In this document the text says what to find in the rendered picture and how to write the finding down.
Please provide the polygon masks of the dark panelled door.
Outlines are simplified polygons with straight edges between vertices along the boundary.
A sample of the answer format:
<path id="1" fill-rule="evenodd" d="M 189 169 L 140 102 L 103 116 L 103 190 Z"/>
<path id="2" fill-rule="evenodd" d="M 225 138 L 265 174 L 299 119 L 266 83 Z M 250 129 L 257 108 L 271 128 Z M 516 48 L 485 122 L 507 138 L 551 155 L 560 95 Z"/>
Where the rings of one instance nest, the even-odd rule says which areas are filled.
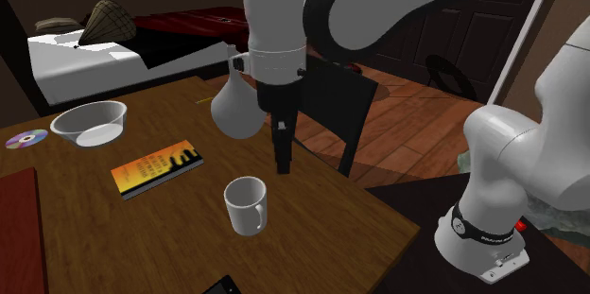
<path id="1" fill-rule="evenodd" d="M 453 0 L 399 30 L 362 62 L 485 103 L 534 0 Z"/>

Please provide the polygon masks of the white round-bellied vase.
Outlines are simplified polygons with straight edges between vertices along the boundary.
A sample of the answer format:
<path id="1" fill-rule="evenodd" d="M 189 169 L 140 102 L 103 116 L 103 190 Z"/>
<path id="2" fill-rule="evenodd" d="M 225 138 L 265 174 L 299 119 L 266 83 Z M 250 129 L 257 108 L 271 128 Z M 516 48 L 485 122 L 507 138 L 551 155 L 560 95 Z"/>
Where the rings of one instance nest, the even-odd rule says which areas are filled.
<path id="1" fill-rule="evenodd" d="M 234 139 L 247 139 L 264 125 L 267 114 L 258 106 L 256 90 L 234 68 L 235 59 L 249 60 L 234 44 L 227 46 L 229 78 L 211 101 L 211 115 L 217 127 Z"/>

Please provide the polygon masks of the shiny compact disc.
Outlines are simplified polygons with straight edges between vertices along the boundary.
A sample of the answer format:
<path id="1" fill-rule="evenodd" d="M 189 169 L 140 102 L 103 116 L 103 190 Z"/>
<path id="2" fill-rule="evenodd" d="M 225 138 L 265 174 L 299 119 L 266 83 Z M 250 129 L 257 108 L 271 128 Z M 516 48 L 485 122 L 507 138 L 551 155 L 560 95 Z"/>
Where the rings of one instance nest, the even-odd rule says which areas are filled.
<path id="1" fill-rule="evenodd" d="M 33 146 L 41 142 L 48 135 L 47 130 L 29 130 L 19 133 L 6 141 L 8 149 L 18 149 Z"/>

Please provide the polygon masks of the white bowl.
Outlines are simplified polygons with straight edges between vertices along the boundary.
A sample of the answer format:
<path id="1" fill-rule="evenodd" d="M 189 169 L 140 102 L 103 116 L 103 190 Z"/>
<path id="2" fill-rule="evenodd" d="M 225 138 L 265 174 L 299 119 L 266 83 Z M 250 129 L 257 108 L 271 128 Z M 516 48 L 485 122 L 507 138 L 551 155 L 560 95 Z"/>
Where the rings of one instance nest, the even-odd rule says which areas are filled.
<path id="1" fill-rule="evenodd" d="M 99 147 L 124 133 L 127 112 L 120 101 L 87 103 L 59 114 L 50 129 L 77 147 Z"/>

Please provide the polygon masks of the brown wooden table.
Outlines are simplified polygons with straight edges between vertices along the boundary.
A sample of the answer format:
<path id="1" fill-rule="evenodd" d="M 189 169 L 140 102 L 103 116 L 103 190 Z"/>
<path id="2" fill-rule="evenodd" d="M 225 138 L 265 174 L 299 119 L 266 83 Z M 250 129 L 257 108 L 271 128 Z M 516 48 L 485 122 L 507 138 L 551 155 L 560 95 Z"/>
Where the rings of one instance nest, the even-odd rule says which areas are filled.
<path id="1" fill-rule="evenodd" d="M 212 120 L 215 90 L 197 77 L 125 95 L 124 133 L 82 148 L 49 134 L 8 149 L 43 117 L 0 129 L 0 177 L 38 174 L 50 294 L 201 294 L 229 274 L 242 294 L 369 294 L 418 227 L 301 148 L 276 171 L 269 129 L 234 140 Z M 204 164 L 135 198 L 111 170 L 190 142 Z M 223 197 L 234 179 L 267 187 L 266 227 L 236 233 Z"/>

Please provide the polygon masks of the dark red book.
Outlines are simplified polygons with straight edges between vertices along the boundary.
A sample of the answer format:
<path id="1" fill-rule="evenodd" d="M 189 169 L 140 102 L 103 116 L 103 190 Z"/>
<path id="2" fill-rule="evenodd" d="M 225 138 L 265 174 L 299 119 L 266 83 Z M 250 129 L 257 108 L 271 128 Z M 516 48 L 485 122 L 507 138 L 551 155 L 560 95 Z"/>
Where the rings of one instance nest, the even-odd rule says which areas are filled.
<path id="1" fill-rule="evenodd" d="M 33 167 L 0 178 L 0 294 L 49 294 Z"/>

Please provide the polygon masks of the orange book with black skyline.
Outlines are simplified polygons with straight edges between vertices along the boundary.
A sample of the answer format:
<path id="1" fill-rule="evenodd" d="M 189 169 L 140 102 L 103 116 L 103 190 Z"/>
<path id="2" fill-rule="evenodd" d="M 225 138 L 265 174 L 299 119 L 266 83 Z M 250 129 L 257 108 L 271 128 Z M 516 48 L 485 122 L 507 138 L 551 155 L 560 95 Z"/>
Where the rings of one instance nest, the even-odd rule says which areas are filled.
<path id="1" fill-rule="evenodd" d="M 111 173 L 121 197 L 128 200 L 202 164 L 202 156 L 184 140 L 118 166 Z"/>

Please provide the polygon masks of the white bed with red blanket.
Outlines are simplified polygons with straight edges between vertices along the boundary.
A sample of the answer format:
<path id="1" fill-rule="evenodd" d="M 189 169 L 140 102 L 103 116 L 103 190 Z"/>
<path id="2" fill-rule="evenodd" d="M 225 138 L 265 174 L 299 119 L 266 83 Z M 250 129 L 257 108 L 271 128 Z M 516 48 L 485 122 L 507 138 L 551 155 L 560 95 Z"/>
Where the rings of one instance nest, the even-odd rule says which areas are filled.
<path id="1" fill-rule="evenodd" d="M 85 27 L 27 41 L 34 80 L 57 105 L 225 61 L 228 47 L 246 50 L 248 24 L 240 8 L 133 17 L 101 0 Z"/>

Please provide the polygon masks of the white mug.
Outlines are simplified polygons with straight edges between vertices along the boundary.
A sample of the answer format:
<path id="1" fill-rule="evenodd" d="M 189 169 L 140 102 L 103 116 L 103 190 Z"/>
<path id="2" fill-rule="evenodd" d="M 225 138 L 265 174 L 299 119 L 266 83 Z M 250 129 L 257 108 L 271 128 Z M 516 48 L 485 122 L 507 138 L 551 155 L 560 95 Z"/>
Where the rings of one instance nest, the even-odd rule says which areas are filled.
<path id="1" fill-rule="evenodd" d="M 265 229 L 267 196 L 265 183 L 252 176 L 234 179 L 226 186 L 223 197 L 236 233 L 253 236 Z"/>

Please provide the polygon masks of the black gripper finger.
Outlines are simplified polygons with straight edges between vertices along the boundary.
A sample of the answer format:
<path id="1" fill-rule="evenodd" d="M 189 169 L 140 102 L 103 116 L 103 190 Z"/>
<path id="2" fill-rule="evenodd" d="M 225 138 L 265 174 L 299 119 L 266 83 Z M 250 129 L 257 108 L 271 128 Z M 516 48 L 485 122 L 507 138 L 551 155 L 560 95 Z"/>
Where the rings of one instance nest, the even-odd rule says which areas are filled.
<path id="1" fill-rule="evenodd" d="M 292 161 L 292 140 L 295 134 L 297 114 L 271 115 L 271 137 L 278 174 L 288 174 Z"/>

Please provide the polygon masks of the green patterned rug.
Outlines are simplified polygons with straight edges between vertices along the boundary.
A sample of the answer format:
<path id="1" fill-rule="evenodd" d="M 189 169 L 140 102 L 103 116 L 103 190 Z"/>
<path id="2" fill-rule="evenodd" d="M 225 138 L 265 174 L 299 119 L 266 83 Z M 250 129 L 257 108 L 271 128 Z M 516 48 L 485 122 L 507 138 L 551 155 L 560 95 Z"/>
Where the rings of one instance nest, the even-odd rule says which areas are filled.
<path id="1" fill-rule="evenodd" d="M 511 157 L 470 152 L 470 179 L 459 201 L 465 237 L 502 245 L 524 216 L 552 236 L 590 249 L 590 157 Z"/>

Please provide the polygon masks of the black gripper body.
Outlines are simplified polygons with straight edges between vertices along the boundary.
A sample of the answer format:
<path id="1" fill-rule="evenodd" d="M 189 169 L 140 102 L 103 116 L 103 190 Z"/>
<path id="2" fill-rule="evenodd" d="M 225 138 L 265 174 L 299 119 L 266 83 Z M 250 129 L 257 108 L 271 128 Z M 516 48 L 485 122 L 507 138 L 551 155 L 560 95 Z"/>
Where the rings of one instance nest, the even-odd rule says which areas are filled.
<path id="1" fill-rule="evenodd" d="M 267 84 L 256 81 L 256 95 L 259 108 L 271 114 L 298 111 L 302 102 L 304 80 L 296 80 L 284 85 Z"/>

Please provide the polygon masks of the dark robot stand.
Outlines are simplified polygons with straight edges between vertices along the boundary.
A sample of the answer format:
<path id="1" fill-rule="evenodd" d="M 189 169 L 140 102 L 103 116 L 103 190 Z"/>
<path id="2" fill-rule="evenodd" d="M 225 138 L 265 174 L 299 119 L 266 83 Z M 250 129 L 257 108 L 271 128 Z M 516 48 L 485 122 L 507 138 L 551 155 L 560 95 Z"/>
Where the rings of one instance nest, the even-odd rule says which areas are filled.
<path id="1" fill-rule="evenodd" d="M 522 233 L 529 262 L 493 285 L 447 263 L 434 243 L 438 219 L 462 195 L 469 175 L 401 182 L 368 191 L 420 227 L 400 262 L 373 294 L 590 294 L 580 269 L 527 218 Z"/>

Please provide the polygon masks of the black phone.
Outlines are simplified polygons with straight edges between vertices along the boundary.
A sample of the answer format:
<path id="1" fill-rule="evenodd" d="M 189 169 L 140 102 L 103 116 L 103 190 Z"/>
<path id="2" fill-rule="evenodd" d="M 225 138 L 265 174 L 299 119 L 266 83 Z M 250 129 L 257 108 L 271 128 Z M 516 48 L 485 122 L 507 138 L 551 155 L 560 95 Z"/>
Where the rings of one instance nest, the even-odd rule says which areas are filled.
<path id="1" fill-rule="evenodd" d="M 242 294 L 232 277 L 227 274 L 201 294 Z"/>

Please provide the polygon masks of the black chair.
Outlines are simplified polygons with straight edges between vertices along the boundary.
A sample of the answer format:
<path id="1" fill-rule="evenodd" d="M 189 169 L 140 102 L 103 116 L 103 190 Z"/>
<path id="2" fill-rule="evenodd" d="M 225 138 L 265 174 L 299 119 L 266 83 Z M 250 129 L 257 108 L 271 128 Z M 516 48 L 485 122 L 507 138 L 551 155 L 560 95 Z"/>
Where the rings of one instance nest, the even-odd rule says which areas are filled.
<path id="1" fill-rule="evenodd" d="M 348 177 L 378 83 L 308 55 L 299 111 L 336 134 L 345 148 L 338 172 Z"/>

